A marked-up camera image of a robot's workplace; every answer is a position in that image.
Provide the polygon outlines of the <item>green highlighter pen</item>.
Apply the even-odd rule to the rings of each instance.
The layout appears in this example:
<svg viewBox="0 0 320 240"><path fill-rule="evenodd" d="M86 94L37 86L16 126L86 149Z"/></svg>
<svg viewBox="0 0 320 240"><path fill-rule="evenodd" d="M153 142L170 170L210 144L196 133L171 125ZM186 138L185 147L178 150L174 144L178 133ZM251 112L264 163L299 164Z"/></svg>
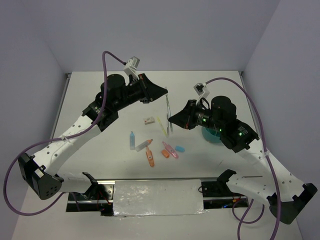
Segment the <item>green highlighter pen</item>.
<svg viewBox="0 0 320 240"><path fill-rule="evenodd" d="M165 95L165 99L166 99L166 108L167 108L167 114L166 114L166 121L167 121L167 136L170 136L170 132L171 132L171 127L170 127L170 122L169 122L169 118L171 116L171 110L170 110L170 103L169 103L169 96L168 96L168 91Z"/></svg>

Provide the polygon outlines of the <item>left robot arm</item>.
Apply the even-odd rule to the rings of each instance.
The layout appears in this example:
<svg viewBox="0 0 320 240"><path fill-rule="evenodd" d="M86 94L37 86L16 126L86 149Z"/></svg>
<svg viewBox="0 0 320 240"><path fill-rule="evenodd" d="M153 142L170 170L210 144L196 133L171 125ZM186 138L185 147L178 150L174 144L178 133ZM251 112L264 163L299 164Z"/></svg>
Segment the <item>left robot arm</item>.
<svg viewBox="0 0 320 240"><path fill-rule="evenodd" d="M137 101L148 104L167 93L167 89L151 82L144 73L139 74L136 80L130 77L129 84L120 74L109 75L94 101L60 136L60 141L50 143L33 155L23 153L18 158L22 178L41 200L51 198L66 180L57 174L61 166L85 143L117 120L121 109Z"/></svg>

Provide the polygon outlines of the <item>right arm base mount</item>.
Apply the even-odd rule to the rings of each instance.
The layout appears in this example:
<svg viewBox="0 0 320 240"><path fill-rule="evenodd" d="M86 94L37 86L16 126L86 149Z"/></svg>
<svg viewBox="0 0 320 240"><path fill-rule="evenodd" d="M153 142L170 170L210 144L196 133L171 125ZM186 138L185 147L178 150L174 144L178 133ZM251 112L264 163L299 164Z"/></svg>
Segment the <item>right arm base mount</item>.
<svg viewBox="0 0 320 240"><path fill-rule="evenodd" d="M198 192L202 194L205 210L247 208L249 206L246 196L231 192L227 187L220 186L216 180L202 181Z"/></svg>

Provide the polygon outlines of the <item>yellow highlighter pen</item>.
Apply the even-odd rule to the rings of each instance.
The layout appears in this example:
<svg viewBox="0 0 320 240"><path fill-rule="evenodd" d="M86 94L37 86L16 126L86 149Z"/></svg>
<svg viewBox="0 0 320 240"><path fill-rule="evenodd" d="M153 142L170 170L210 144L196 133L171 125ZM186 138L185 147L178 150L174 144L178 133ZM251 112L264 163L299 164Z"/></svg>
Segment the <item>yellow highlighter pen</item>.
<svg viewBox="0 0 320 240"><path fill-rule="evenodd" d="M164 126L163 126L163 124L162 124L162 122L161 122L160 118L159 118L159 117L157 117L156 119L157 119L157 122L158 122L158 124L159 124L159 126L160 126L160 128L161 128L161 130L162 130L162 132L163 132L163 134L164 134L164 135L165 135L165 137L167 138L167 137L168 137L167 130L164 128Z"/></svg>

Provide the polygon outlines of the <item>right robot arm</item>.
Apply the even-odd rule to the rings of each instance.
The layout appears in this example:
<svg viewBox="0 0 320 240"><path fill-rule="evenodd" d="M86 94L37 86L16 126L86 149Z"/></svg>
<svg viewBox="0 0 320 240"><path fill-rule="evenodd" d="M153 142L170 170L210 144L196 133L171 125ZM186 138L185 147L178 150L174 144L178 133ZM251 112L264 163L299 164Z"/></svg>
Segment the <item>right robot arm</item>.
<svg viewBox="0 0 320 240"><path fill-rule="evenodd" d="M258 134L237 118L236 111L226 96L214 97L209 109L188 100L168 121L187 130L197 126L217 130L223 145L258 171L257 178L246 178L238 171L225 170L216 180L218 192L223 196L239 193L257 200L273 216L280 217L281 223L290 225L318 189L312 183L303 183L265 150Z"/></svg>

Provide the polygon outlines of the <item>white eraser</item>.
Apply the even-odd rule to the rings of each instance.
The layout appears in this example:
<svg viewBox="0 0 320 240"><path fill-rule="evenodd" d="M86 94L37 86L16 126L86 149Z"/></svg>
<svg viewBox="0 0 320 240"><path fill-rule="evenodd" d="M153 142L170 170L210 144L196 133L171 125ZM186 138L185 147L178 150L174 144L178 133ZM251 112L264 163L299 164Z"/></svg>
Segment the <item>white eraser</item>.
<svg viewBox="0 0 320 240"><path fill-rule="evenodd" d="M155 123L155 118L153 116L146 117L143 119L143 122L145 125L153 124Z"/></svg>

